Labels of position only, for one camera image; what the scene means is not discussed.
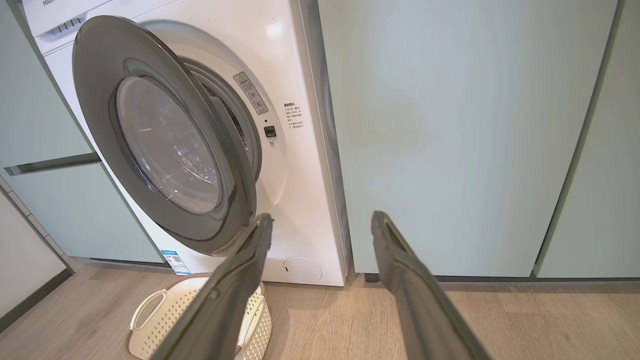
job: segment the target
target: floor plank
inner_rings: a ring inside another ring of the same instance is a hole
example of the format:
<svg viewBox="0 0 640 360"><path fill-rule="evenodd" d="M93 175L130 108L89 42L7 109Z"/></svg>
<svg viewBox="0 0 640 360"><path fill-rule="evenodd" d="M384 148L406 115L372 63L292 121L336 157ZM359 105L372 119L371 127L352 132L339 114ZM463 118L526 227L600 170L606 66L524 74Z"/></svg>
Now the floor plank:
<svg viewBox="0 0 640 360"><path fill-rule="evenodd" d="M3 359L123 359L138 304L170 270L90 264L0 334ZM344 288L268 283L265 359L405 359L393 296L351 274ZM445 284L494 359L640 358L640 285Z"/></svg>

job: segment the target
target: open washing machine door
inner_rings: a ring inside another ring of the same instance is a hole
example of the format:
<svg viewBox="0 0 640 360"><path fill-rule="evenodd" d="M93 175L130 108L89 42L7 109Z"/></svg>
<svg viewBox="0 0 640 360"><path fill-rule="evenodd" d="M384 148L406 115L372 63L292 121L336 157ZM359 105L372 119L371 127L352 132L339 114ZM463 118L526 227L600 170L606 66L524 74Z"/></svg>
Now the open washing machine door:
<svg viewBox="0 0 640 360"><path fill-rule="evenodd" d="M255 216L255 166L234 121L160 39L98 16L78 31L77 96L104 159L151 219L223 254Z"/></svg>

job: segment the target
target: gray warning sticker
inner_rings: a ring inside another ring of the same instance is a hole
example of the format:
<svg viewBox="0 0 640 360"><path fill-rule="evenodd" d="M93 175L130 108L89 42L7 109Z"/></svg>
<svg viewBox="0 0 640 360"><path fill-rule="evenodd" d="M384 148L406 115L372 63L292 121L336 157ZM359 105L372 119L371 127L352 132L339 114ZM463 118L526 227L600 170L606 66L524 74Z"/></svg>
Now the gray warning sticker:
<svg viewBox="0 0 640 360"><path fill-rule="evenodd" d="M244 94L249 98L249 100L253 104L253 108L258 113L258 115L264 114L265 112L269 111L267 109L267 106L264 104L264 101L262 101L262 97L260 96L260 94L258 94L258 90L255 89L255 86L253 85L251 80L249 80L249 77L244 73L244 71L234 76L234 79L236 83L240 85L240 88L242 89L242 91L244 91Z"/></svg>

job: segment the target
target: washing machine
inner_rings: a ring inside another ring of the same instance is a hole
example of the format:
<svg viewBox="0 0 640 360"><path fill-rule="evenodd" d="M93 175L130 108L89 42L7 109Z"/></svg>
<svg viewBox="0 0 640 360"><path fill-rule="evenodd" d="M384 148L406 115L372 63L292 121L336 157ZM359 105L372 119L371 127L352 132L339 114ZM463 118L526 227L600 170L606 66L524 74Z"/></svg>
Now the washing machine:
<svg viewBox="0 0 640 360"><path fill-rule="evenodd" d="M263 280L344 285L351 254L317 3L23 5L78 123L177 274L213 271L256 214L271 213Z"/></svg>

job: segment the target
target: laundry basket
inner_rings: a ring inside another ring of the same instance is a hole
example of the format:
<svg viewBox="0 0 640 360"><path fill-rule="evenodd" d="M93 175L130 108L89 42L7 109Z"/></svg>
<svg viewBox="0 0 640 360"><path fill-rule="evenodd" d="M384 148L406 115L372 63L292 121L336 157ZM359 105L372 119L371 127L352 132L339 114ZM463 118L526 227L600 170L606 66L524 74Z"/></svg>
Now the laundry basket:
<svg viewBox="0 0 640 360"><path fill-rule="evenodd" d="M125 353L130 360L148 359L211 274L184 276L166 289L149 295L131 318ZM234 360L260 360L271 337L271 316L264 284L246 305Z"/></svg>

